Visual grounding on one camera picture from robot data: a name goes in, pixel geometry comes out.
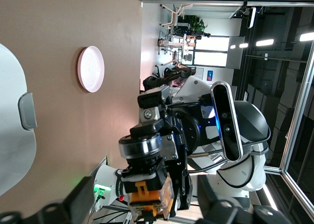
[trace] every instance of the black cable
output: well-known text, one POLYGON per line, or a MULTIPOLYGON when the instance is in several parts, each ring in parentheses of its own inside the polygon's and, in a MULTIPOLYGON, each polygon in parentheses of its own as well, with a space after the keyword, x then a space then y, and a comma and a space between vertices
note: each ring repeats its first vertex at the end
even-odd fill
POLYGON ((126 214, 126 212, 123 212, 123 213, 121 213, 121 214, 115 216, 114 218, 111 218, 111 219, 110 219, 108 222, 106 222, 106 223, 99 223, 99 224, 107 224, 107 223, 111 222, 112 220, 114 220, 115 218, 118 218, 118 217, 120 217, 120 216, 122 216, 122 215, 124 215, 124 214, 126 214))
POLYGON ((173 109, 173 108, 178 108, 178 107, 186 107, 186 106, 197 106, 200 105, 200 102, 188 102, 188 103, 175 103, 172 105, 168 105, 169 108, 173 109))
POLYGON ((207 171, 209 169, 213 169, 213 168, 217 167, 218 165, 224 164, 226 162, 227 162, 227 160, 224 159, 224 160, 221 160, 220 162, 218 162, 216 164, 209 165, 208 167, 205 167, 205 168, 202 168, 202 169, 196 169, 196 170, 188 170, 187 172, 189 174, 196 174, 196 173, 200 173, 200 172, 205 172, 205 171, 207 171))
POLYGON ((118 206, 118 205, 115 205, 115 204, 111 204, 110 206, 115 206, 115 207, 119 207, 119 208, 123 208, 123 209, 128 209, 128 207, 122 207, 122 206, 118 206))
POLYGON ((107 217, 107 216, 110 216, 110 215, 112 215, 112 214, 117 214, 117 213, 126 213, 126 212, 129 212, 129 210, 123 210, 123 211, 117 211, 117 212, 114 212, 114 213, 109 213, 109 214, 106 214, 106 215, 103 215, 103 216, 101 216, 101 217, 98 217, 98 218, 94 218, 93 220, 98 220, 98 219, 100 219, 100 218, 104 218, 104 217, 107 217))
POLYGON ((92 217, 92 215, 93 215, 93 213, 94 213, 94 211, 93 211, 93 210, 94 210, 94 208, 95 208, 95 206, 96 206, 97 202, 98 202, 98 200, 94 203, 94 205, 93 205, 93 207, 92 207, 92 211, 91 211, 91 212, 90 212, 90 214, 89 214, 87 224, 89 223, 89 220, 90 220, 90 218, 92 217))
POLYGON ((230 166, 230 167, 227 167, 227 168, 225 168, 225 169, 219 169, 219 170, 220 170, 220 171, 225 171, 225 170, 232 169, 232 168, 234 168, 235 166, 238 166, 238 165, 244 163, 244 162, 245 162, 246 160, 248 160, 249 158, 250 158, 250 156, 248 155, 245 159, 243 159, 243 160, 240 161, 239 163, 234 164, 234 165, 232 165, 232 166, 230 166))
POLYGON ((217 171, 217 174, 221 177, 221 179, 222 179, 228 186, 230 186, 230 187, 232 187, 232 188, 242 188, 243 186, 246 186, 246 185, 251 181, 251 179, 252 179, 252 177, 253 177, 253 174, 254 174, 254 167, 255 167, 254 157, 253 157, 253 156, 250 156, 250 157, 252 158, 251 174, 250 174, 249 179, 248 179, 246 182, 244 182, 243 184, 238 185, 238 186, 232 185, 232 184, 230 184, 229 182, 227 182, 227 181, 225 180, 225 178, 223 178, 223 176, 220 174, 219 171, 217 171))

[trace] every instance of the cable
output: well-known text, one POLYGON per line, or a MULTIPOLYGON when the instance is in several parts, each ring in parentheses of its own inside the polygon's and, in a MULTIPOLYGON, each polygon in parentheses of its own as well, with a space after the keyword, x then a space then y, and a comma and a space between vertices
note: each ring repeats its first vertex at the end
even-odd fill
POLYGON ((207 170, 209 170, 209 169, 213 169, 213 168, 215 168, 216 166, 219 166, 219 165, 224 164, 224 163, 226 163, 226 162, 227 162, 227 160, 224 159, 224 160, 221 160, 220 162, 218 162, 218 163, 216 163, 216 164, 209 165, 208 167, 205 167, 205 168, 202 168, 202 169, 196 169, 196 170, 188 170, 187 172, 188 172, 189 174, 196 174, 196 173, 200 173, 200 172, 205 172, 205 171, 207 171, 207 170))
POLYGON ((225 169, 219 169, 219 170, 220 170, 220 171, 225 171, 225 170, 232 169, 232 168, 234 168, 235 166, 238 166, 238 165, 244 163, 244 162, 245 162, 246 160, 248 160, 249 158, 250 158, 250 156, 248 155, 245 159, 243 159, 243 160, 240 161, 239 163, 234 164, 234 165, 232 165, 232 166, 230 166, 230 167, 227 167, 227 168, 225 168, 225 169))
POLYGON ((252 177, 253 177, 253 174, 254 174, 254 167, 255 167, 254 157, 253 157, 253 156, 250 156, 250 157, 252 158, 251 174, 250 174, 249 179, 248 179, 246 182, 244 182, 243 184, 241 184, 241 185, 235 186, 235 185, 230 184, 229 182, 227 182, 227 181, 225 180, 225 178, 223 178, 223 176, 220 174, 219 171, 216 171, 216 172, 217 172, 217 174, 221 177, 221 179, 222 179, 228 186, 230 186, 230 187, 232 187, 232 188, 242 188, 243 186, 246 186, 246 185, 251 181, 251 179, 252 179, 252 177))
POLYGON ((115 205, 115 204, 111 204, 110 206, 115 206, 115 207, 119 207, 119 208, 123 208, 123 209, 128 209, 128 207, 122 207, 122 206, 118 206, 118 205, 115 205))
POLYGON ((98 217, 98 218, 94 218, 93 220, 98 220, 98 219, 100 219, 100 218, 104 218, 104 217, 110 216, 110 215, 112 215, 112 214, 117 214, 117 213, 127 213, 127 212, 129 212, 129 210, 117 211, 117 212, 114 212, 114 213, 109 213, 109 214, 103 215, 103 216, 98 217))
POLYGON ((220 152, 222 152, 222 149, 217 149, 217 150, 213 150, 213 151, 210 151, 210 152, 194 153, 192 155, 189 155, 188 158, 192 159, 192 158, 205 157, 205 156, 208 156, 210 154, 216 154, 216 153, 220 153, 220 152))
POLYGON ((186 107, 186 106, 197 106, 200 105, 200 102, 188 102, 188 103, 175 103, 172 105, 168 105, 169 108, 178 108, 178 107, 186 107))
POLYGON ((94 213, 93 210, 94 210, 94 208, 95 208, 97 202, 98 202, 98 201, 100 200, 100 198, 102 197, 103 193, 104 193, 103 191, 100 191, 100 192, 99 192, 99 194, 98 194, 98 196, 97 196, 97 199, 96 199, 96 201, 95 201, 95 203, 94 203, 94 206, 92 207, 92 211, 91 211, 90 214, 89 214, 87 224, 89 223, 89 220, 90 220, 91 216, 92 216, 93 213, 94 213))
POLYGON ((123 213, 121 213, 121 214, 115 216, 114 218, 110 219, 110 220, 109 220, 108 222, 106 222, 106 223, 99 223, 99 224, 107 224, 107 223, 111 222, 112 220, 114 220, 114 219, 116 219, 116 218, 118 218, 118 217, 124 215, 125 213, 126 213, 126 212, 123 212, 123 213))
POLYGON ((94 211, 93 211, 93 210, 94 210, 94 208, 95 208, 95 206, 96 206, 97 202, 98 202, 98 200, 94 203, 94 205, 93 205, 93 207, 92 207, 92 211, 91 211, 91 212, 90 212, 90 214, 89 214, 87 224, 89 223, 89 220, 90 220, 91 216, 92 216, 92 215, 93 215, 93 213, 94 213, 94 211))

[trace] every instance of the wall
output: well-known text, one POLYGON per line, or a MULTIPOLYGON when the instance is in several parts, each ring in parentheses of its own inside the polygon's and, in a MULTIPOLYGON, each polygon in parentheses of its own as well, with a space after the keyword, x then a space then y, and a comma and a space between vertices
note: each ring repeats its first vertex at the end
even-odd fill
POLYGON ((230 37, 226 63, 227 69, 240 69, 244 49, 239 48, 239 45, 243 44, 244 41, 245 37, 230 37), (231 45, 236 45, 237 47, 235 49, 230 49, 231 45))
POLYGON ((211 19, 203 18, 204 24, 208 24, 206 33, 222 36, 239 36, 242 19, 211 19))
POLYGON ((216 81, 225 81, 229 85, 232 85, 232 79, 234 75, 233 70, 225 69, 225 68, 215 68, 215 67, 201 67, 201 68, 204 69, 203 81, 207 82, 208 84, 213 84, 216 81), (213 71, 212 81, 206 80, 208 71, 213 71))
POLYGON ((0 0, 0 21, 0 43, 24 69, 38 123, 35 161, 0 197, 0 213, 27 217, 68 195, 106 155, 126 166, 118 140, 138 123, 142 8, 140 0, 0 0), (93 94, 77 77, 91 45, 105 60, 93 94))

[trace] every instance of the humanoid robot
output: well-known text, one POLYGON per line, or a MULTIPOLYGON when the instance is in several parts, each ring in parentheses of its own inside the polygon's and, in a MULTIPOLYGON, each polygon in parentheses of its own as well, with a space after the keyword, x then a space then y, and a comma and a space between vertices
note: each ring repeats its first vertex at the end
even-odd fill
POLYGON ((96 210, 125 195, 134 221, 167 220, 190 206, 189 174, 215 171, 209 179, 213 190, 248 208, 249 192, 265 184, 270 137, 256 107, 233 101, 226 82, 210 86, 193 76, 174 97, 169 87, 160 87, 140 95, 138 103, 140 123, 119 141, 129 166, 119 172, 100 167, 95 186, 102 188, 95 198, 105 187, 110 192, 103 192, 96 210))

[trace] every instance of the white robot body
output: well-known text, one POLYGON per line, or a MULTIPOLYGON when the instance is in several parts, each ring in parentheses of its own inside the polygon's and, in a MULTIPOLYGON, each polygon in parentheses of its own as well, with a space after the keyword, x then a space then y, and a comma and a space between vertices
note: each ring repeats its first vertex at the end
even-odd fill
POLYGON ((101 165, 97 171, 94 183, 95 210, 103 206, 111 205, 117 198, 125 194, 121 181, 121 169, 115 169, 108 165, 101 165))
MULTIPOLYGON (((253 150, 256 152, 263 151, 262 143, 254 145, 253 150)), ((263 169, 265 161, 265 155, 248 155, 239 162, 227 163, 222 166, 219 173, 233 186, 240 186, 249 181, 245 186, 240 187, 240 189, 245 191, 257 191, 263 187, 266 181, 266 175, 263 169), (252 159, 254 160, 254 169, 252 169, 252 159)))

